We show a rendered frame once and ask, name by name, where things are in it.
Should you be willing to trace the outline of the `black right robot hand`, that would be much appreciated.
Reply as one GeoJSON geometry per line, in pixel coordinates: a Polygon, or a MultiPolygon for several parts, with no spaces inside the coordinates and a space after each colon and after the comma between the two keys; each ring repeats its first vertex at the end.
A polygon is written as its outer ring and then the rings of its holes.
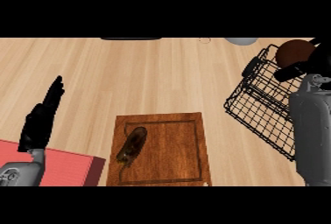
{"type": "Polygon", "coordinates": [[[331,78],[331,38],[313,38],[308,42],[314,45],[314,51],[307,61],[295,62],[273,73],[279,82],[289,81],[302,74],[320,74],[331,78]]]}

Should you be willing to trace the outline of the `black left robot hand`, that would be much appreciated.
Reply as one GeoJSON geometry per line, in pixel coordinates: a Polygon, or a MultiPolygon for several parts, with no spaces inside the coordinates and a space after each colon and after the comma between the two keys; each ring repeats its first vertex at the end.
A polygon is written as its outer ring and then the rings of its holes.
{"type": "Polygon", "coordinates": [[[27,152],[32,149],[44,149],[47,147],[63,93],[61,76],[59,75],[48,87],[42,102],[33,106],[29,114],[25,116],[25,125],[17,145],[19,152],[27,152]]]}

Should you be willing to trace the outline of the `brown cupcake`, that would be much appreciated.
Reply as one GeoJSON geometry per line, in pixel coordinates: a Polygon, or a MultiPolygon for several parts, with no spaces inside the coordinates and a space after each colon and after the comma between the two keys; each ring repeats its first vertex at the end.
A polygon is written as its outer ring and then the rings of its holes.
{"type": "Polygon", "coordinates": [[[132,160],[140,154],[140,150],[146,141],[147,130],[144,127],[137,127],[128,134],[125,143],[116,155],[116,162],[124,167],[129,167],[132,160]]]}

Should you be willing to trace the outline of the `brown wooden cutting board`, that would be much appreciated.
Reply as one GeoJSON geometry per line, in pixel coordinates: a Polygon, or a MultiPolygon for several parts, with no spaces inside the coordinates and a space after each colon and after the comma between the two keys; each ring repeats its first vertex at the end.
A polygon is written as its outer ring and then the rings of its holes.
{"type": "Polygon", "coordinates": [[[118,115],[112,137],[106,186],[211,186],[202,113],[118,115]],[[131,166],[116,155],[131,131],[147,130],[131,166]]]}

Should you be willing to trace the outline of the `red placemat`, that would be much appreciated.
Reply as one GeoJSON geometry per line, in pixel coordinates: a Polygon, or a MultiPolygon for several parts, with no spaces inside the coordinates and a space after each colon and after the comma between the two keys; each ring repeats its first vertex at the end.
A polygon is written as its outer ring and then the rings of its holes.
{"type": "MultiPolygon", "coordinates": [[[[17,152],[17,143],[0,140],[0,167],[7,162],[30,162],[27,153],[17,152]]],[[[104,158],[69,151],[45,149],[45,173],[41,186],[95,186],[104,158]]]]}

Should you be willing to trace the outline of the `pale grey round object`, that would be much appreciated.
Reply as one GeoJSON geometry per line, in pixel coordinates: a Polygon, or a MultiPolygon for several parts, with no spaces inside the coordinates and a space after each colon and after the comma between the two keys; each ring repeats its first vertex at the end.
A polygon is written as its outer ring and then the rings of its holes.
{"type": "Polygon", "coordinates": [[[225,40],[237,46],[248,46],[255,42],[257,38],[225,38],[225,40]]]}

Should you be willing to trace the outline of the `dark flat object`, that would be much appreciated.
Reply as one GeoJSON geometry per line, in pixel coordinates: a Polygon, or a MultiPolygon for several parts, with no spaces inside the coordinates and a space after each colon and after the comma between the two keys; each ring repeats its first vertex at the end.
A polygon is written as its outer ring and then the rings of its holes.
{"type": "Polygon", "coordinates": [[[100,38],[101,40],[113,41],[144,41],[144,40],[159,40],[160,38],[100,38]]]}

